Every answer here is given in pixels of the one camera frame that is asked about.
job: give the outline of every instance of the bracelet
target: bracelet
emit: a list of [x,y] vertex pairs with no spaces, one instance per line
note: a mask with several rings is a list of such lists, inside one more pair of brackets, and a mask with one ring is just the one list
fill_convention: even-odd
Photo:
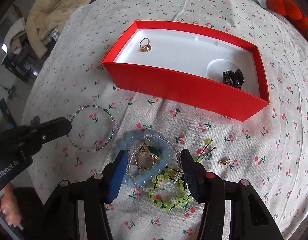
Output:
[[[154,188],[160,187],[160,184],[158,183],[158,180],[166,180],[167,182],[172,180],[172,171],[173,167],[167,166],[167,171],[162,171],[160,174],[158,174],[155,178],[152,179],[152,182],[154,183]],[[178,179],[176,182],[176,185],[180,187],[183,193],[186,192],[187,185],[185,180],[182,178]],[[150,200],[153,201],[158,207],[164,208],[166,211],[170,211],[175,207],[178,207],[180,204],[187,204],[188,200],[193,200],[194,198],[191,195],[184,195],[183,197],[180,197],[176,202],[172,202],[170,204],[163,203],[163,200],[161,199],[161,195],[153,196],[152,192],[150,193]]]
[[[165,167],[169,165],[169,158],[174,154],[177,158],[177,166],[181,169],[179,151],[170,141],[164,138],[161,133],[155,132],[151,129],[146,129],[144,132],[137,131],[135,133],[127,133],[125,138],[119,142],[119,147],[114,150],[113,159],[117,157],[120,150],[130,151],[131,144],[135,141],[141,141],[141,144],[136,146],[136,149],[129,155],[127,171],[124,175],[122,184],[129,185],[130,187],[138,187],[146,192],[158,192],[165,189],[169,190],[171,186],[177,182],[179,173],[176,174],[172,182],[166,183],[164,187],[147,188],[146,185],[148,185],[157,174],[161,173]],[[144,156],[151,156],[153,160],[153,165],[149,165],[148,170],[144,169],[144,166],[140,166],[139,164],[139,153],[140,151],[144,152],[144,147],[148,147],[147,150],[151,149],[153,151],[150,155],[144,154]],[[133,175],[132,166],[136,166],[138,169],[137,174]]]
[[112,125],[112,129],[111,129],[110,137],[108,138],[107,142],[105,142],[104,144],[102,144],[100,147],[98,147],[98,148],[96,148],[96,149],[85,149],[85,148],[82,148],[82,147],[78,146],[78,145],[75,144],[74,142],[72,142],[72,140],[71,140],[69,134],[67,134],[66,136],[67,136],[67,138],[70,140],[70,142],[72,143],[72,145],[73,145],[74,147],[78,148],[79,150],[87,151],[87,152],[96,152],[96,151],[102,150],[102,149],[112,140],[113,134],[118,130],[119,125],[118,125],[118,123],[115,122],[115,119],[114,119],[113,115],[112,115],[107,109],[102,108],[102,107],[97,106],[97,105],[86,105],[86,106],[82,106],[79,110],[77,110],[77,111],[75,112],[75,114],[73,114],[73,116],[72,116],[72,118],[71,118],[71,120],[70,120],[71,123],[73,122],[75,116],[76,116],[80,111],[82,111],[83,109],[88,108],[88,107],[95,107],[95,108],[98,108],[98,109],[102,109],[105,113],[107,113],[107,114],[110,116],[110,118],[111,118],[111,120],[112,120],[112,122],[113,122],[113,125]]

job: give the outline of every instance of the floral tablecloth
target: floral tablecloth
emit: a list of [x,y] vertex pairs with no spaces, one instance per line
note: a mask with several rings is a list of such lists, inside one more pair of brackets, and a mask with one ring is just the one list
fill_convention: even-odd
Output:
[[[137,19],[202,25],[255,43],[267,75],[270,105],[239,122],[193,106],[122,90],[101,65],[105,54]],[[144,82],[153,82],[144,77]],[[248,179],[261,196],[284,239],[298,239],[308,224],[308,43],[288,23],[250,0],[97,0],[68,21],[40,72],[23,116],[41,122],[71,117],[82,105],[107,108],[120,124],[115,139],[97,153],[74,148],[67,137],[43,146],[28,171],[43,203],[63,179],[72,183],[102,171],[118,141],[147,127],[163,133],[179,150],[198,156],[203,140],[217,147],[203,160],[229,181]],[[71,136],[85,147],[106,139],[104,113],[85,109]],[[219,166],[228,157],[230,165]],[[180,192],[170,191],[170,197]],[[189,201],[171,212],[150,202],[148,194],[122,185],[106,205],[114,239],[196,239],[202,204]],[[80,222],[84,228],[84,217]],[[223,239],[228,239],[227,213]],[[86,234],[81,230],[81,237]]]

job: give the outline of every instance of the clear beaded bracelet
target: clear beaded bracelet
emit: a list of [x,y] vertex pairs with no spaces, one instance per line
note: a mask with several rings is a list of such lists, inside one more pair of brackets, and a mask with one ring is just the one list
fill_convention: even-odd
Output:
[[85,149],[85,148],[80,147],[80,146],[78,146],[77,144],[75,144],[75,143],[71,140],[69,134],[67,135],[67,138],[70,140],[70,142],[72,143],[72,145],[73,145],[74,147],[78,148],[79,150],[87,151],[87,152],[96,152],[96,151],[102,150],[102,149],[112,140],[113,134],[118,130],[119,125],[118,125],[117,122],[115,122],[115,119],[114,119],[113,115],[112,115],[107,109],[102,108],[102,107],[97,106],[97,105],[86,105],[86,106],[82,106],[79,110],[77,110],[77,111],[75,112],[75,114],[73,114],[73,116],[72,116],[72,118],[71,118],[71,120],[70,120],[71,123],[73,122],[75,116],[76,116],[80,111],[82,111],[82,110],[84,110],[85,108],[88,108],[88,107],[95,107],[95,108],[101,109],[101,110],[103,110],[105,113],[107,113],[107,114],[110,116],[110,118],[111,118],[111,120],[112,120],[112,122],[113,122],[113,125],[112,125],[112,129],[111,129],[111,134],[110,134],[110,137],[108,138],[108,140],[107,140],[104,144],[102,144],[100,147],[98,147],[98,148],[96,148],[96,149]]
[[[127,164],[127,172],[123,178],[122,184],[129,185],[131,187],[138,187],[139,189],[146,192],[158,192],[163,190],[170,190],[174,187],[175,183],[178,181],[179,172],[176,174],[175,178],[171,181],[165,182],[160,188],[148,188],[147,184],[151,183],[155,177],[160,174],[166,166],[169,165],[169,158],[176,155],[177,167],[181,169],[180,153],[174,147],[174,145],[163,137],[159,132],[155,132],[151,129],[146,129],[144,132],[137,131],[135,134],[128,133],[125,139],[119,142],[119,147],[115,149],[113,158],[116,158],[117,154],[121,149],[130,151],[130,144],[133,141],[141,141],[136,149],[129,155],[129,160]],[[157,164],[153,165],[148,171],[142,170],[139,164],[135,162],[135,156],[140,152],[140,150],[146,145],[156,145],[161,151],[160,158]],[[133,172],[133,166],[137,168],[137,172]]]

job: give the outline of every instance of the yellow-green beaded necklace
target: yellow-green beaded necklace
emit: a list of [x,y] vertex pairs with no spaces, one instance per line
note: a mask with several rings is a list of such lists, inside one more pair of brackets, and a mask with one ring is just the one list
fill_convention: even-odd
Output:
[[[159,188],[160,184],[158,184],[159,179],[165,179],[167,182],[171,182],[172,179],[175,177],[175,175],[172,173],[173,167],[168,167],[167,171],[162,171],[160,174],[158,174],[155,178],[152,179],[152,182],[154,183],[154,188]],[[179,185],[180,189],[183,193],[186,192],[186,183],[182,179],[179,179],[176,182],[176,185]],[[164,204],[161,199],[157,199],[153,196],[152,192],[149,192],[150,194],[150,200],[153,201],[158,207],[161,209],[164,208],[166,211],[170,211],[175,207],[178,207],[180,204],[187,204],[188,200],[193,200],[194,198],[191,195],[184,195],[183,197],[180,197],[178,201],[171,203],[171,204]]]

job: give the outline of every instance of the blue beaded bracelet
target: blue beaded bracelet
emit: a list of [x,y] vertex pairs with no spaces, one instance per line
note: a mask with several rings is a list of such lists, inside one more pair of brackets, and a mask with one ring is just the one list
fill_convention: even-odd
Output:
[[[179,151],[169,142],[163,135],[159,132],[155,132],[151,129],[146,129],[144,132],[137,131],[136,133],[127,133],[125,139],[119,142],[119,147],[114,150],[113,158],[115,159],[120,152],[121,149],[130,151],[130,144],[135,141],[141,141],[142,143],[137,146],[135,151],[129,155],[129,161],[127,166],[127,173],[124,175],[122,184],[129,185],[131,187],[138,187],[143,191],[157,192],[162,190],[171,189],[172,185],[174,185],[178,178],[179,173],[177,173],[176,177],[172,182],[168,182],[164,187],[161,188],[146,188],[145,186],[152,182],[152,179],[157,176],[157,174],[161,173],[166,166],[169,165],[169,158],[176,154],[178,169],[181,169],[180,165],[180,153]],[[152,169],[148,171],[143,171],[141,168],[135,163],[134,157],[135,154],[140,151],[140,149],[148,144],[149,142],[154,142],[156,146],[161,149],[161,155],[159,161],[153,166]],[[131,175],[131,167],[136,166],[138,169],[137,176]]]

